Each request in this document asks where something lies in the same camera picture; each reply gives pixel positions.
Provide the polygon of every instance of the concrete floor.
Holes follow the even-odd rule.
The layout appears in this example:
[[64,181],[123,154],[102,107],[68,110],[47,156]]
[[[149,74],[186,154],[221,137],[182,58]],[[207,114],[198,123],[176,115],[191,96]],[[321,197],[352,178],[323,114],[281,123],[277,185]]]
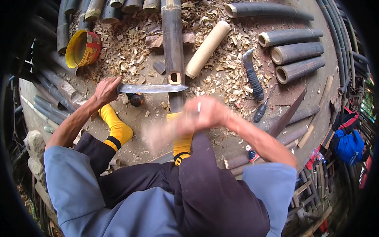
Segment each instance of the concrete floor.
[[[302,78],[301,81],[295,82],[291,85],[285,86],[285,88],[289,88],[289,91],[294,94],[295,97],[297,97],[301,91],[302,91],[302,85],[306,85],[308,88],[308,93],[305,96],[304,101],[300,105],[300,108],[308,107],[310,105],[318,104],[319,100],[321,98],[326,79],[329,75],[334,76],[334,81],[331,88],[331,96],[334,96],[334,93],[337,92],[337,89],[339,88],[339,75],[337,71],[337,58],[335,54],[335,49],[333,45],[332,38],[330,36],[329,29],[327,27],[327,23],[322,15],[322,12],[320,8],[318,7],[317,3],[315,1],[308,1],[308,0],[280,0],[275,1],[275,3],[281,3],[286,5],[292,5],[296,8],[303,9],[305,11],[308,11],[312,13],[315,16],[315,20],[313,22],[303,22],[296,19],[282,19],[282,18],[264,18],[264,17],[256,17],[253,22],[251,22],[250,19],[242,19],[241,23],[247,24],[249,27],[251,26],[252,31],[256,31],[258,33],[266,31],[266,30],[272,30],[272,27],[274,27],[275,30],[281,30],[281,29],[288,29],[288,28],[317,28],[321,29],[324,32],[324,36],[320,38],[320,42],[323,44],[325,52],[323,54],[323,57],[326,61],[326,65],[320,69],[318,69],[315,73],[309,74],[306,77]],[[185,48],[185,64],[188,63],[189,59],[192,57],[191,49]],[[266,69],[267,63],[265,63],[268,60],[268,54],[267,52],[264,52],[264,50],[259,46],[258,51],[261,55],[261,57],[264,59],[264,68]],[[150,72],[152,72],[152,63],[160,60],[164,60],[163,52],[160,51],[153,51],[150,53],[150,55],[146,59],[146,65],[147,67],[143,70],[141,74],[148,75]],[[272,75],[270,70],[274,70],[274,66],[271,66],[271,68],[268,68],[267,75]],[[209,73],[216,74],[216,71],[208,71]],[[203,76],[200,76],[192,81],[190,79],[187,79],[187,84],[189,82],[197,83],[200,80],[205,79],[207,74],[204,74]],[[157,74],[156,77],[147,77],[147,82],[151,84],[160,84],[163,83],[166,79],[164,76]],[[88,80],[87,78],[70,78],[70,84],[79,92],[83,93],[85,89],[88,89],[88,96],[92,95],[94,93],[94,90],[96,88],[96,85],[92,83],[91,80]],[[272,79],[270,82],[272,85],[276,83],[276,79]],[[318,88],[321,88],[321,92],[318,94],[317,90]],[[25,81],[20,80],[20,93],[26,97],[29,101],[33,102],[33,96],[36,94],[39,94],[38,91],[35,89],[33,84]],[[282,109],[283,114],[288,106],[281,106],[283,105],[280,101],[280,96],[284,97],[284,94],[278,95],[277,99],[273,99],[271,103],[275,105],[275,111],[267,110],[265,117],[274,116],[279,113],[280,108]],[[145,105],[142,107],[135,108],[128,104],[124,105],[122,103],[121,99],[118,99],[111,103],[112,107],[115,109],[115,111],[118,111],[118,116],[120,119],[127,123],[134,131],[133,139],[129,142],[127,142],[115,155],[115,157],[121,159],[121,165],[135,165],[139,163],[147,163],[151,160],[154,160],[155,157],[153,157],[150,153],[147,152],[147,148],[145,144],[142,142],[141,137],[141,126],[145,123],[151,124],[154,121],[162,120],[165,118],[167,112],[161,107],[161,103],[164,101],[168,103],[168,96],[167,94],[154,94],[154,95],[145,95]],[[27,127],[29,130],[40,130],[43,133],[45,142],[50,138],[50,134],[44,132],[44,126],[47,125],[44,122],[41,121],[39,117],[36,116],[36,114],[22,101],[22,105],[24,108],[24,116],[25,121],[27,124]],[[251,107],[257,107],[257,105],[249,105],[248,103],[246,106]],[[145,117],[146,111],[149,110],[151,113],[149,117]],[[305,162],[307,161],[307,158],[309,157],[309,154],[312,152],[314,148],[317,148],[324,138],[329,125],[329,118],[330,118],[330,111],[328,107],[322,111],[322,116],[320,117],[320,120],[315,126],[314,133],[309,138],[308,142],[305,144],[305,146],[302,149],[295,148],[295,156],[298,159],[298,169],[302,170],[304,167]],[[302,126],[303,124],[309,124],[310,119],[304,119],[303,121],[299,121],[295,124],[292,124],[291,126],[288,126],[285,128],[284,131],[291,132],[298,127]],[[109,128],[108,126],[101,120],[101,118],[97,117],[95,121],[90,122],[88,121],[84,128],[88,129],[88,132],[92,134],[97,139],[104,141],[107,136],[109,135]],[[222,160],[224,158],[228,158],[230,156],[234,156],[238,152],[244,151],[244,147],[247,145],[246,142],[243,142],[242,144],[238,144],[239,141],[242,139],[238,136],[228,136],[224,137],[221,136],[221,130],[219,128],[215,128],[209,131],[206,131],[209,139],[211,140],[212,144],[214,144],[214,150],[216,154],[216,159],[218,162],[219,167],[223,167]],[[172,150],[172,146],[169,146],[162,150],[161,154],[168,153]]]

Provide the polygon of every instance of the blue jacket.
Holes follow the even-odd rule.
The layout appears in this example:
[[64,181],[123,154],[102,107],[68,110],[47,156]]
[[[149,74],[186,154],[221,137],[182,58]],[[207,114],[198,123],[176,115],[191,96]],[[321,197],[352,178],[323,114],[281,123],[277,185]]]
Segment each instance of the blue jacket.
[[334,149],[338,158],[348,165],[354,165],[362,159],[365,143],[357,130],[353,130],[351,134],[346,135],[344,131],[338,129],[335,131],[334,137],[340,139]]

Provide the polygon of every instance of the knife handle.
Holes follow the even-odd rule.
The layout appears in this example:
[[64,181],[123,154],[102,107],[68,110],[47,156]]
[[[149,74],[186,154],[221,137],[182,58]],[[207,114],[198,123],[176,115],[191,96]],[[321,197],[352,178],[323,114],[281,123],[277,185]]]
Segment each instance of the knife handle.
[[122,83],[119,83],[119,84],[117,85],[117,87],[116,87],[116,94],[118,94],[118,95],[121,94],[120,90],[121,90],[122,86],[123,86]]

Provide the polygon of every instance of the black pants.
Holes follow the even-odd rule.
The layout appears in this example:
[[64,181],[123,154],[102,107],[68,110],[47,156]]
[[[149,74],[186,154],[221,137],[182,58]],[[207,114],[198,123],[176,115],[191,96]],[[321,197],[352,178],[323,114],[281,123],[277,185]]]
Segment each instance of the black pants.
[[229,170],[217,167],[204,134],[194,136],[191,157],[180,168],[174,162],[146,163],[100,176],[115,151],[84,133],[75,150],[89,156],[107,208],[135,191],[161,187],[174,194],[174,212],[184,236],[266,236],[270,228],[263,202]]

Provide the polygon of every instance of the blue shirt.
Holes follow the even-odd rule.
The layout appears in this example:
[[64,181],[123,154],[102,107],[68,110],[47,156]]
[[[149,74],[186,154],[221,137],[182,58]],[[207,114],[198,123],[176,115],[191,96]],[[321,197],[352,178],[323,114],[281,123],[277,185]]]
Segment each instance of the blue shirt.
[[[54,146],[45,152],[46,182],[66,236],[181,236],[174,195],[159,187],[132,193],[106,209],[89,157]],[[266,206],[271,228],[281,236],[297,172],[289,165],[266,163],[244,169],[243,179]]]
[[334,152],[338,158],[348,165],[354,165],[362,159],[363,148],[365,142],[359,135],[357,130],[349,135],[345,135],[344,131],[338,129],[334,133],[334,138],[340,138]]

